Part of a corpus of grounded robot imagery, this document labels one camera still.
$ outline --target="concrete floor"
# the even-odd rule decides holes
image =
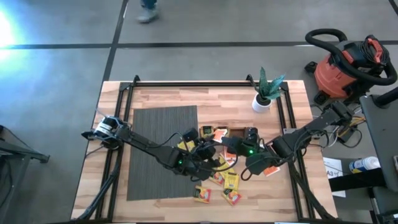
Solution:
[[[110,44],[121,6],[122,0],[0,0],[0,47]],[[368,34],[398,39],[398,16],[388,0],[160,0],[159,6],[160,20],[143,26],[134,20],[139,0],[130,0],[119,42],[302,42],[308,31],[326,27],[341,29],[352,40]],[[387,48],[398,67],[398,46]],[[118,49],[109,79],[242,80],[248,73],[257,77],[263,66],[270,79],[285,73],[286,79],[304,80],[312,100],[317,88],[303,66],[326,54],[283,43]],[[108,55],[109,49],[0,50],[0,124],[51,155],[48,164],[30,163],[9,223],[69,220],[87,145],[80,133],[91,127]],[[361,130],[364,138],[357,148],[336,144],[324,156],[375,155],[366,125]],[[370,222],[365,195],[348,195],[336,198],[339,217]],[[345,212],[347,207],[357,210]]]

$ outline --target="white pot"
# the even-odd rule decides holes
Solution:
[[[251,104],[251,106],[253,107],[253,110],[255,111],[255,112],[257,112],[257,113],[264,113],[264,112],[266,112],[266,111],[268,111],[269,110],[269,107],[271,106],[271,103],[272,103],[272,100],[269,100],[269,101],[267,101],[266,103],[264,103],[264,102],[258,102],[258,98],[259,98],[260,96],[259,96],[259,94],[257,93],[255,96],[254,96],[254,99],[253,99],[253,103]]]

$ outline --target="vacuum hose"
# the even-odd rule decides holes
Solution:
[[[353,67],[348,62],[348,60],[344,57],[343,53],[339,48],[337,48],[331,43],[313,38],[314,36],[321,34],[334,35],[335,37],[338,38],[340,42],[347,40],[347,37],[342,31],[337,29],[316,29],[307,33],[305,36],[305,40],[309,44],[325,49],[329,51],[332,55],[337,56],[340,59],[341,66],[349,73],[348,75],[351,75],[352,77],[355,77],[359,80],[372,83],[373,85],[386,86],[386,85],[391,85],[397,81],[397,72],[394,66],[392,66],[390,60],[386,63],[386,66],[384,66],[384,71],[386,72],[387,78],[374,77],[367,73],[360,72],[358,69]]]

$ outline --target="person's foot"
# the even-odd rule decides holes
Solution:
[[[142,9],[142,13],[139,17],[137,17],[137,20],[139,23],[150,23],[154,20],[156,20],[159,17],[159,14],[157,12],[157,9]]]

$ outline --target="shop vacuum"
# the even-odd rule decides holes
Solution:
[[[337,37],[339,43],[333,45],[314,38],[322,34]],[[319,105],[329,98],[345,99],[346,105],[357,103],[373,85],[387,86],[397,81],[388,50],[373,35],[364,41],[350,41],[340,30],[317,29],[309,32],[305,40],[330,52],[321,62],[310,62],[304,68],[317,81],[319,92],[314,102]]]

